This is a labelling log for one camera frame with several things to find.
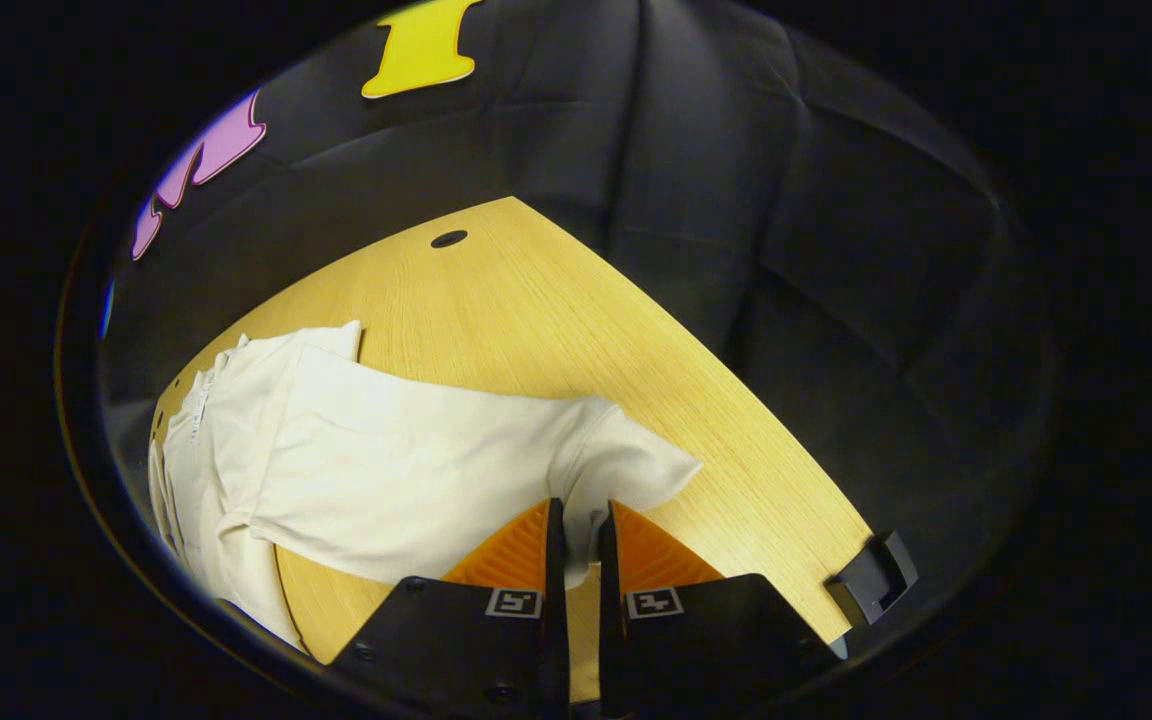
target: wooden table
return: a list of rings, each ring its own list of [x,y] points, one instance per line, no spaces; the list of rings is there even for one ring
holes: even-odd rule
[[[447,232],[468,234],[431,247]],[[513,197],[416,225],[285,288],[202,348],[157,410],[176,414],[196,370],[241,333],[270,338],[353,319],[365,328],[359,363],[394,376],[617,402],[705,464],[649,518],[728,577],[767,575],[824,641],[849,629],[823,583],[861,552],[865,521],[721,361]],[[288,609],[319,661],[332,660],[389,592],[282,547],[276,556]],[[594,570],[567,593],[573,702],[598,697],[598,606]]]

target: black clamp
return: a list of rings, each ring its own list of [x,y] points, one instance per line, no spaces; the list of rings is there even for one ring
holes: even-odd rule
[[[602,717],[744,717],[840,665],[763,575],[622,593],[620,516],[608,513],[599,529]]]
[[[550,501],[545,589],[408,577],[328,670],[397,717],[561,720],[570,698],[562,502]]]
[[[856,628],[872,626],[918,582],[918,569],[896,530],[865,543],[864,551],[824,586]]]

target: white shirt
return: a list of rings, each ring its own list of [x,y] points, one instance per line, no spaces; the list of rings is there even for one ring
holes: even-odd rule
[[[273,544],[358,577],[442,577],[558,497],[567,586],[607,501],[647,510],[696,461],[601,397],[539,400],[407,381],[355,363],[361,325],[225,351],[150,452],[164,541],[204,588],[301,647]]]

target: black fabric backdrop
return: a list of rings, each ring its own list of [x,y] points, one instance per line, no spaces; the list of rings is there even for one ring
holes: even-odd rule
[[[513,195],[684,324],[914,548],[919,582],[849,634],[856,661],[967,582],[1028,498],[1058,388],[1033,238],[969,146],[730,3],[475,5],[472,76],[365,101],[385,37],[348,28],[263,82],[264,141],[165,210],[139,260],[131,233],[93,237],[116,248],[108,434],[147,525],[149,414],[198,348],[358,247]]]
[[[111,158],[138,142],[168,156],[189,132],[173,108],[219,108],[374,8],[35,13],[0,10],[0,717],[298,712],[106,546],[65,468],[52,323]],[[1070,419],[1036,511],[856,715],[1152,715],[1152,6],[787,18],[908,88],[1016,183],[1069,359]],[[157,104],[168,76],[174,100]]]

